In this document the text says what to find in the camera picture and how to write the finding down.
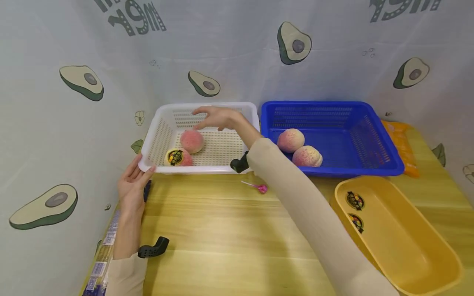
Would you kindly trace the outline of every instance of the white plastic basket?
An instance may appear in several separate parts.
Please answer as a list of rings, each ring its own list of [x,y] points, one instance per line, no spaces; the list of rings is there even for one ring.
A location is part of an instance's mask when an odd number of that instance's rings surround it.
[[[191,114],[201,106],[228,107],[239,111],[260,131],[257,108],[250,102],[170,104],[161,106],[155,113],[148,134],[142,146],[143,157],[138,163],[142,171],[153,164],[155,172],[162,174],[236,174],[230,162],[242,158],[247,147],[234,130],[224,129],[219,132],[215,127],[200,130],[204,137],[204,148],[192,154],[193,166],[164,166],[164,155],[169,149],[181,147],[181,134],[204,120],[206,114]]]

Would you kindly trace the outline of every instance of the pink lollipop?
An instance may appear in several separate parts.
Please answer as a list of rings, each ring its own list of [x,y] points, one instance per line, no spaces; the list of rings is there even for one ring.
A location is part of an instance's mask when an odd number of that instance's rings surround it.
[[[247,185],[250,185],[252,187],[255,187],[258,189],[258,191],[261,193],[261,194],[265,194],[266,191],[268,190],[267,186],[266,185],[254,185],[254,184],[250,184],[250,183],[247,183],[247,182],[244,182],[244,181],[241,181],[242,183],[244,184],[247,184]]]

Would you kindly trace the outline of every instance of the hand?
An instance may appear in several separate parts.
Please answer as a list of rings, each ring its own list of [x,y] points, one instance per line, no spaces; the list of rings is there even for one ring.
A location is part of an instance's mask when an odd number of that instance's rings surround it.
[[[193,115],[207,113],[206,119],[195,125],[194,130],[200,130],[208,126],[217,127],[218,131],[222,131],[224,128],[235,129],[235,122],[243,118],[242,114],[235,110],[213,106],[199,107],[192,113]]]
[[[143,188],[153,176],[155,166],[142,172],[138,167],[141,158],[142,154],[139,153],[118,180],[118,197],[122,213],[142,215],[145,209]]]

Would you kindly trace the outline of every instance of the right hand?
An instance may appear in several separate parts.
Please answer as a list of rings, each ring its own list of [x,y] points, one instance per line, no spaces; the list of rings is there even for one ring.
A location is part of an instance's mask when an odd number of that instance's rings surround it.
[[[206,119],[193,127],[194,130],[200,130],[208,126],[217,127],[218,131],[222,131],[224,128],[234,129],[234,123],[242,116],[235,110],[214,106],[199,107],[192,112],[193,115],[199,113],[207,113],[207,116]]]

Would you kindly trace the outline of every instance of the sticker on yellow tray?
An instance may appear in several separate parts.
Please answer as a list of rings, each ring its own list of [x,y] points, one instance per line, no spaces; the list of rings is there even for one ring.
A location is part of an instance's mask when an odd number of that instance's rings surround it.
[[[351,218],[352,223],[354,223],[354,226],[357,228],[360,234],[362,234],[362,232],[364,231],[364,222],[362,221],[362,219],[354,214],[347,215],[349,216],[349,218]]]
[[[180,164],[183,159],[184,159],[184,157],[182,155],[182,150],[173,149],[173,150],[168,152],[168,162],[172,166]]]
[[[365,206],[365,202],[362,197],[357,193],[353,193],[352,191],[347,192],[346,201],[351,207],[353,207],[357,211],[362,211]]]

